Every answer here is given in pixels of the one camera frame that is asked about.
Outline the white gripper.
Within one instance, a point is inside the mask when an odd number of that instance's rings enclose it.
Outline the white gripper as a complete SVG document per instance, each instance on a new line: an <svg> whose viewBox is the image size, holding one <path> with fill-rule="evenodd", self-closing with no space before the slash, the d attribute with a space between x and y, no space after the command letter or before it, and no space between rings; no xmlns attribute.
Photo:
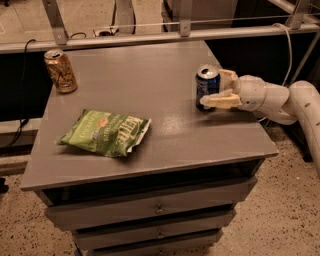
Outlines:
<svg viewBox="0 0 320 256"><path fill-rule="evenodd" d="M244 75L238 78L235 71L220 69L220 93L204 95L203 108L231 109L253 112L258 110L266 97L266 82L259 77Z"/></svg>

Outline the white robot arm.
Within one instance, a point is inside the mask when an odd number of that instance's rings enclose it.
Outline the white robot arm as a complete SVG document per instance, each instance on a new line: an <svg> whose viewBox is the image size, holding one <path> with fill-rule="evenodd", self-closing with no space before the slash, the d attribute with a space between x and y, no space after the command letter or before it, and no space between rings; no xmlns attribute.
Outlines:
<svg viewBox="0 0 320 256"><path fill-rule="evenodd" d="M297 81L289 87L264 81L262 78L220 69L218 93L200 98L206 107L258 112L267 119L283 125L299 122L320 175L320 94L307 81Z"/></svg>

